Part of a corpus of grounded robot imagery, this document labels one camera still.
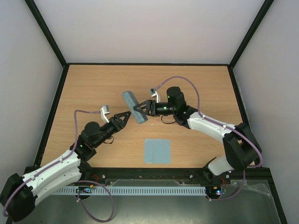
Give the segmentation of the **light blue cleaning cloth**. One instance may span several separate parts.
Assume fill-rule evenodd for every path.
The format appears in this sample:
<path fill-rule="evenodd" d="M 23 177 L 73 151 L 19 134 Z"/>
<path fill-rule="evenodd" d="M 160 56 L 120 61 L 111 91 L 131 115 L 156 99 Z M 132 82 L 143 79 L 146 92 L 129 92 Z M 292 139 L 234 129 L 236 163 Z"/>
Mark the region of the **light blue cleaning cloth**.
<path fill-rule="evenodd" d="M 171 141 L 167 139 L 145 139 L 144 162 L 148 164 L 170 164 Z"/>

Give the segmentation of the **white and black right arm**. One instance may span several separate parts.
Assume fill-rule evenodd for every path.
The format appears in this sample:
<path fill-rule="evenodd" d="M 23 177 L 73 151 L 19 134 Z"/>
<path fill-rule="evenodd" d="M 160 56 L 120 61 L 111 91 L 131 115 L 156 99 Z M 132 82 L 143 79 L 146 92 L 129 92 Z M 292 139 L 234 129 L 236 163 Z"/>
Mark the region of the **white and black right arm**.
<path fill-rule="evenodd" d="M 180 126 L 200 131 L 222 143 L 224 156 L 211 159 L 204 166 L 203 176 L 207 182 L 215 182 L 228 171 L 244 171 L 251 163 L 262 162 L 261 148 L 248 125 L 228 124 L 201 114 L 187 104 L 177 86 L 168 88 L 166 94 L 167 102 L 146 100 L 133 106 L 133 109 L 151 117 L 172 115 Z"/>

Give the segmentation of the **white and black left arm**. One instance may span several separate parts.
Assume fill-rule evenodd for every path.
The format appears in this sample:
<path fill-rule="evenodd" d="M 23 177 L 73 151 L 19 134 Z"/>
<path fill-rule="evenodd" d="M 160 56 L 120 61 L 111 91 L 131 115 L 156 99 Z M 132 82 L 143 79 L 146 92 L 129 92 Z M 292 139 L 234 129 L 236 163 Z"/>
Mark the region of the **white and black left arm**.
<path fill-rule="evenodd" d="M 96 154 L 98 146 L 126 126 L 131 115 L 127 111 L 107 119 L 105 112 L 100 114 L 105 124 L 87 123 L 80 134 L 75 134 L 75 142 L 61 156 L 34 171 L 23 175 L 15 173 L 7 179 L 0 194 L 4 217 L 19 222 L 55 191 L 89 178 L 92 168 L 88 160 Z"/>

